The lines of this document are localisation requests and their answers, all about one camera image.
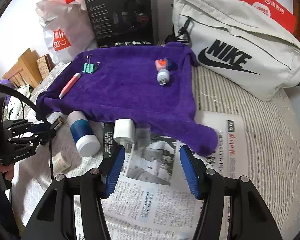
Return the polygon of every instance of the green binder clip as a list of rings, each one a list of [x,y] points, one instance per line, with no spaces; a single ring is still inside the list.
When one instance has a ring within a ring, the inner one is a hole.
[[[99,68],[100,62],[97,62],[96,64],[91,63],[91,57],[92,54],[87,55],[87,63],[84,64],[83,67],[83,73],[89,73],[92,74],[96,69]]]

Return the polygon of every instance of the screw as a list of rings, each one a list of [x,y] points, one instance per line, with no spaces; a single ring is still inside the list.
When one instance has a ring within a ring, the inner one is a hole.
[[[98,168],[93,168],[90,170],[90,173],[93,174],[93,175],[96,175],[100,172],[100,170]]]
[[[249,178],[248,178],[247,176],[242,176],[242,177],[241,177],[241,180],[242,180],[243,182],[249,182]]]
[[[206,173],[209,174],[209,175],[214,175],[216,172],[213,169],[207,169]]]
[[[59,175],[56,176],[56,180],[57,180],[57,181],[61,181],[61,180],[64,179],[64,177],[65,177],[65,176],[64,176],[63,174],[59,174]]]

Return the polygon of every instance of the nike swoosh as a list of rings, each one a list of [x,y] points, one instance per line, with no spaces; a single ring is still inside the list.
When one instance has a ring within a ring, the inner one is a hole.
[[[233,65],[229,65],[229,64],[225,64],[225,63],[221,63],[221,62],[218,62],[218,61],[208,59],[207,56],[206,56],[206,50],[207,49],[208,48],[205,48],[198,55],[198,60],[202,64],[205,64],[205,65],[211,66],[211,67],[226,68],[226,69],[232,69],[232,70],[237,70],[237,71],[242,71],[242,72],[247,72],[247,73],[260,75],[258,73],[254,73],[252,71],[245,70],[245,69],[241,68],[240,66],[233,66]]]

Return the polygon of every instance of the person's hand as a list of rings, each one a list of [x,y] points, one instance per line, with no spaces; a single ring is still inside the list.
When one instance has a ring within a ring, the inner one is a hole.
[[[6,172],[6,175],[4,176],[5,179],[8,181],[12,181],[14,177],[14,164],[11,164],[9,166],[3,166],[2,164],[0,164],[0,172],[1,173]]]

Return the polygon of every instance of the white power adapter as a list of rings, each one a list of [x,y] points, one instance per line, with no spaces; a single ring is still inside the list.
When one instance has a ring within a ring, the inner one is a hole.
[[[114,123],[113,139],[128,149],[128,144],[134,144],[135,125],[131,119],[118,119]]]

